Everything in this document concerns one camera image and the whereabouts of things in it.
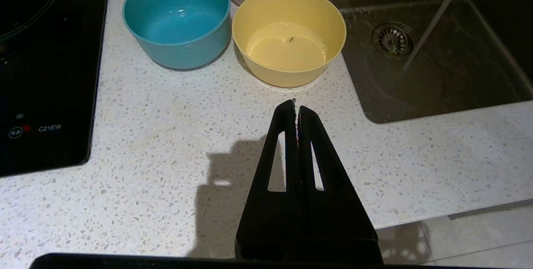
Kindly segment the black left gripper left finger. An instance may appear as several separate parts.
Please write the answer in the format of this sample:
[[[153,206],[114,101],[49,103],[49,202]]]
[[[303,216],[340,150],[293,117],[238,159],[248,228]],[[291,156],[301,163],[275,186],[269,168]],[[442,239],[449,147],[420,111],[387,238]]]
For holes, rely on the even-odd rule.
[[[285,259],[301,223],[301,177],[293,100],[272,117],[235,237],[237,259]],[[286,191],[268,190],[278,136],[285,133]]]

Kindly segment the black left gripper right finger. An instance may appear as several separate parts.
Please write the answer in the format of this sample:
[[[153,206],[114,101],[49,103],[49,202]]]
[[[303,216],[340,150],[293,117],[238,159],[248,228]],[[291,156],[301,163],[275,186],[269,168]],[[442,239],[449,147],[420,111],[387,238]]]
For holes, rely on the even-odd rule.
[[[371,220],[318,114],[300,107],[303,250],[314,261],[382,261]]]

